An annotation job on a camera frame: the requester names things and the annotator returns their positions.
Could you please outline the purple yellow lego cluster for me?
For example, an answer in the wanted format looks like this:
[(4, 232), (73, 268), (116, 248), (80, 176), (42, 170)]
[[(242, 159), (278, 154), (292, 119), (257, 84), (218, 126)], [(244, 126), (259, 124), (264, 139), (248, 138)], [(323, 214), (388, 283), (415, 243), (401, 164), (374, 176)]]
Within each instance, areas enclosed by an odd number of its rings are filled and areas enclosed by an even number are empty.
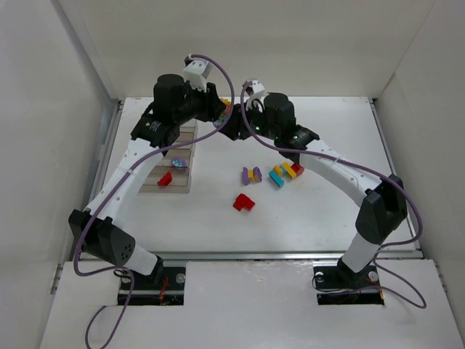
[(259, 167), (248, 169), (244, 167), (241, 172), (241, 182), (244, 186), (249, 185), (251, 182), (261, 182), (262, 173)]

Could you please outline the purple paw lego brick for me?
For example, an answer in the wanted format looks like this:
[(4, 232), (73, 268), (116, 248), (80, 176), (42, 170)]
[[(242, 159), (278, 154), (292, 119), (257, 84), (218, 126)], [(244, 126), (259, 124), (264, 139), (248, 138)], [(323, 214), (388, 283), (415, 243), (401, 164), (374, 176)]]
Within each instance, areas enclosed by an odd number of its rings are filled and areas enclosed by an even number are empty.
[(178, 172), (185, 172), (188, 169), (186, 161), (179, 157), (175, 157), (171, 160), (171, 167)]

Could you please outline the red curved lego brick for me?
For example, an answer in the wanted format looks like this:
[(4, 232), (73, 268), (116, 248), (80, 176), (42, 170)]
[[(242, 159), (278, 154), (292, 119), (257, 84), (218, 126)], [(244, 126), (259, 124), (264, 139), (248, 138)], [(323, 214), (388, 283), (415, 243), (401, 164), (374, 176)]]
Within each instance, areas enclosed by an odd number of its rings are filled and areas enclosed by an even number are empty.
[(157, 185), (159, 187), (166, 187), (171, 184), (173, 180), (171, 172), (167, 172), (158, 182)]

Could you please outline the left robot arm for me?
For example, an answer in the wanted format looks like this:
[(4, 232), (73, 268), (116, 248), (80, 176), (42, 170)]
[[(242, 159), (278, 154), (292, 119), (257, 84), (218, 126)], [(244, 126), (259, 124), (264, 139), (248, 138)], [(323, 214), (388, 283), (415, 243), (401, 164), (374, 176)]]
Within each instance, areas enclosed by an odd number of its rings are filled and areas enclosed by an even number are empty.
[(172, 149), (180, 127), (192, 119), (214, 121), (225, 104), (214, 84), (203, 76), (164, 74), (153, 87), (153, 101), (131, 131), (126, 150), (101, 191), (82, 211), (68, 218), (77, 240), (73, 260), (81, 252), (136, 273), (156, 285), (163, 260), (143, 249), (124, 231), (125, 216), (153, 168)]

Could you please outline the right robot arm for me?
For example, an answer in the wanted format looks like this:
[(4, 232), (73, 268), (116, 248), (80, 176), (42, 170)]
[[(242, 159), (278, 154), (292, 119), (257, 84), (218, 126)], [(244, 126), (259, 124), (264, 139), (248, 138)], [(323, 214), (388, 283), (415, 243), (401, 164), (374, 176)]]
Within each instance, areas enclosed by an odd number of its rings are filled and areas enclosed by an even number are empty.
[(294, 104), (281, 93), (227, 104), (219, 128), (231, 140), (272, 140), (272, 148), (280, 155), (320, 175), (354, 201), (359, 208), (356, 235), (337, 262), (333, 277), (338, 289), (360, 287), (382, 244), (407, 217), (402, 180), (341, 157), (319, 135), (297, 123)]

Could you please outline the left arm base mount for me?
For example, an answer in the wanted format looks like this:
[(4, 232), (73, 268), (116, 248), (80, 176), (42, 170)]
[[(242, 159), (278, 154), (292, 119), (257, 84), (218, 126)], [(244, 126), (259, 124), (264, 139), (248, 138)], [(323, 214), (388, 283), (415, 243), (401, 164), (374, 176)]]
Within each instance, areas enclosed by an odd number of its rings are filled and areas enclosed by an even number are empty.
[(169, 262), (163, 267), (162, 276), (157, 282), (136, 272), (133, 272), (133, 275), (134, 287), (128, 305), (184, 305), (186, 264)]

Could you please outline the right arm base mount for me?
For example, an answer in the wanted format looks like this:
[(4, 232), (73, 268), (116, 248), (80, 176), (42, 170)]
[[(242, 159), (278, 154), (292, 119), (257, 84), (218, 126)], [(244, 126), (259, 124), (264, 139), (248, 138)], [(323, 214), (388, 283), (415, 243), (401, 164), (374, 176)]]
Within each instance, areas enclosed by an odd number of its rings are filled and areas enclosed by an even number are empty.
[(318, 305), (384, 305), (374, 265), (348, 278), (335, 265), (315, 266), (313, 273), (312, 286), (317, 291)]

